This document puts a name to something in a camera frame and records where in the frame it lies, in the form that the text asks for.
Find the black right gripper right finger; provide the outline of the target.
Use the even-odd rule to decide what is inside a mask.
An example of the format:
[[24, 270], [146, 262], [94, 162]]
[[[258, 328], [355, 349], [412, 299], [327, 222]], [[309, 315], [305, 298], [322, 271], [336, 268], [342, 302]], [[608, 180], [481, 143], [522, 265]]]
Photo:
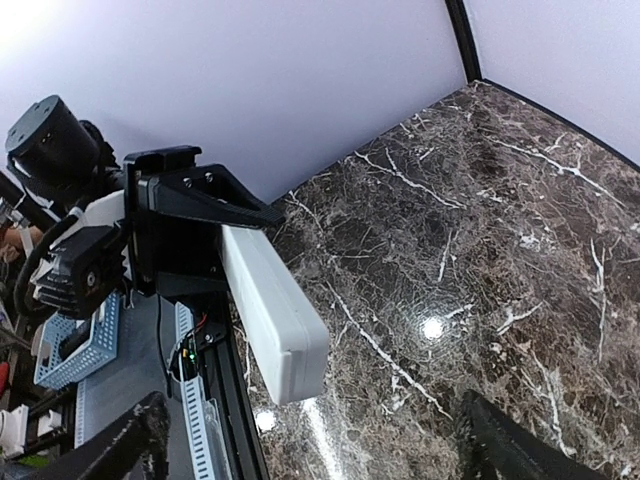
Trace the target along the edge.
[[479, 392], [464, 392], [457, 414], [463, 479], [602, 479], [537, 439]]

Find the white remote control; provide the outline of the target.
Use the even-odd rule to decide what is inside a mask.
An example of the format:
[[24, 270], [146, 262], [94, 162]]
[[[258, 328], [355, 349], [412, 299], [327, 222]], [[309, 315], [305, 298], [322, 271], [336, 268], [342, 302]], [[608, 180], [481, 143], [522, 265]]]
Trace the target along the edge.
[[271, 400], [320, 395], [330, 343], [324, 321], [263, 231], [221, 232], [224, 273]]

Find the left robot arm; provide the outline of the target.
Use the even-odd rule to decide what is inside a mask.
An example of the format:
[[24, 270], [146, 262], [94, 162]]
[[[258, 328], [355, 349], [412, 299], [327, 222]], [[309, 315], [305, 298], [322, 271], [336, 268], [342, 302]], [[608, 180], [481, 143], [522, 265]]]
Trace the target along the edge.
[[181, 145], [127, 155], [56, 95], [9, 129], [1, 196], [38, 228], [13, 290], [16, 310], [89, 318], [114, 291], [201, 302], [229, 287], [225, 227], [262, 230], [282, 214], [223, 165], [198, 165]]

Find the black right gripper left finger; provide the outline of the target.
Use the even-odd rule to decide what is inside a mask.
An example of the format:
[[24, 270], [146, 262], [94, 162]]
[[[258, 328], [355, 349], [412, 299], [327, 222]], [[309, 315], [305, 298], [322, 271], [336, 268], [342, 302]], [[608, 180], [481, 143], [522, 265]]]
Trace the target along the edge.
[[145, 479], [169, 476], [170, 414], [153, 391], [90, 441], [59, 460], [64, 479], [122, 479], [136, 464]]

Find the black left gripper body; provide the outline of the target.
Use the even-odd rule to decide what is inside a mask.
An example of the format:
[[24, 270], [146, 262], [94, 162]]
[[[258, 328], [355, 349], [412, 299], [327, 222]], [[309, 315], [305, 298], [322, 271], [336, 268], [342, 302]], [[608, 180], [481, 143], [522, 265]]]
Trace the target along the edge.
[[197, 146], [179, 145], [135, 152], [124, 158], [130, 270], [134, 289], [146, 297], [158, 292], [159, 273], [172, 266], [179, 236], [179, 222], [152, 209], [153, 184], [164, 173], [193, 167], [201, 153]]

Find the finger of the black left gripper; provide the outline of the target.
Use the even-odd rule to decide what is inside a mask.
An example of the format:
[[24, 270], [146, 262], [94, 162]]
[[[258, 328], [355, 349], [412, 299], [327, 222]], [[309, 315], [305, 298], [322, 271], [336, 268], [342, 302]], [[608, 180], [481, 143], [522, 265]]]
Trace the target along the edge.
[[151, 177], [149, 209], [175, 218], [254, 229], [284, 222], [280, 211], [253, 195], [221, 164]]
[[166, 299], [179, 299], [214, 292], [226, 292], [229, 285], [223, 273], [190, 275], [159, 271], [154, 279], [156, 293]]

